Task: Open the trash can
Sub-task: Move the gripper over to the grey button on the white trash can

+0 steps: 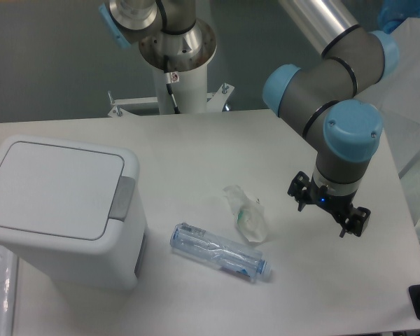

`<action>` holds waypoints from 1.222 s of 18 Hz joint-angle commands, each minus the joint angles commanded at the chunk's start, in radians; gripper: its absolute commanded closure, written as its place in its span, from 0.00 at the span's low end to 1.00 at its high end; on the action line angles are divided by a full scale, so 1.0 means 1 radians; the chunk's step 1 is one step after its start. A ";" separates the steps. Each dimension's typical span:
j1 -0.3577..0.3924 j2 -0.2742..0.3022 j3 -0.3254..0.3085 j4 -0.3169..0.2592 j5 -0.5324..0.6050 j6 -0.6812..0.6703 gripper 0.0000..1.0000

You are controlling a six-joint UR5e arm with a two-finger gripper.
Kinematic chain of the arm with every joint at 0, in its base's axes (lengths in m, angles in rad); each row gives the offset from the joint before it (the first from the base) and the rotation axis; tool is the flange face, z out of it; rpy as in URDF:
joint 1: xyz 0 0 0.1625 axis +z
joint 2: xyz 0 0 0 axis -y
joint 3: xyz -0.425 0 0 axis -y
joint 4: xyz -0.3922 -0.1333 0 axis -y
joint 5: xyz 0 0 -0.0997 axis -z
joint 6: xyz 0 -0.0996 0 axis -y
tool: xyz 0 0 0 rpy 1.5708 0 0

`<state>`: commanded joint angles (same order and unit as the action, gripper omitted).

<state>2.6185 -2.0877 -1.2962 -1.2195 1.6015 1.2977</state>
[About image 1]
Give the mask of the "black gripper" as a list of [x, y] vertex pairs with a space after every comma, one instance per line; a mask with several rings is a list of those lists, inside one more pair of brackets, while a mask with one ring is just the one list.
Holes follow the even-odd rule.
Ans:
[[364, 207], [354, 208], [356, 191], [348, 195], [332, 195], [327, 187], [318, 187], [313, 180], [309, 180], [308, 175], [299, 171], [290, 183], [288, 195], [298, 203], [298, 211], [314, 204], [328, 212], [336, 222], [340, 222], [341, 238], [345, 234], [360, 237], [368, 226], [371, 211]]

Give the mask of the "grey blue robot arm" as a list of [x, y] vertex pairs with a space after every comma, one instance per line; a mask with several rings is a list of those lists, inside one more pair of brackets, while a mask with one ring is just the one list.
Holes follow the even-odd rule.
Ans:
[[[360, 236], [370, 211], [355, 207], [353, 199], [379, 147], [383, 122], [356, 96], [397, 67], [398, 45], [382, 31], [365, 31], [340, 1], [281, 6], [321, 56], [308, 71], [280, 66], [262, 89], [267, 107], [317, 152], [312, 175], [297, 174], [288, 194], [300, 208], [316, 205], [343, 233]], [[162, 114], [209, 111], [207, 65], [216, 37], [197, 18], [194, 1], [104, 1], [99, 14], [121, 48], [138, 45], [153, 70]]]

